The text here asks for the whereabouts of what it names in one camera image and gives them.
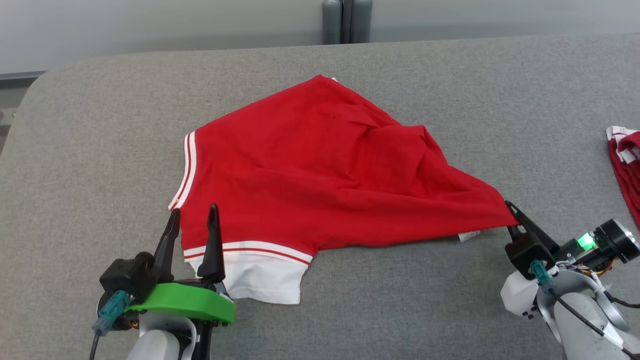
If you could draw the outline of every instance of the gray fabric surface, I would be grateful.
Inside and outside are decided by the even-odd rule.
[[[640,127],[640,37],[499,38],[84,61],[27,93],[0,157],[2,359],[85,359],[115,258],[153,250],[184,166],[183,136],[316,74],[404,124],[565,241],[614,217],[637,234],[605,129]],[[214,359],[560,359],[543,320],[502,306],[505,229],[473,240],[321,252],[298,306],[237,303]],[[174,274],[191,272],[177,251]],[[640,301],[640,261],[604,278]],[[640,312],[624,311],[640,327]],[[97,359],[124,359],[134,331]]]

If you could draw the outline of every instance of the gray wall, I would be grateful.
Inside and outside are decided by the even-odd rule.
[[[0,0],[0,74],[139,51],[320,44],[321,0]],[[640,32],[640,0],[374,0],[371,41]]]

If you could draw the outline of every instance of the green light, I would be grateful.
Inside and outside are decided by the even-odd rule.
[[[591,235],[584,234],[578,240],[578,245],[580,245],[584,250],[593,249],[596,246],[596,241],[591,237]]]

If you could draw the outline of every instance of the folded red garment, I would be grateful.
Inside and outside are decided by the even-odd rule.
[[[622,196],[640,226],[640,131],[610,126],[607,137],[609,156]]]
[[[232,297],[300,301],[319,250],[384,247],[516,224],[498,191],[450,166],[424,126],[402,126],[317,76],[185,137],[182,248],[194,269],[220,207]]]

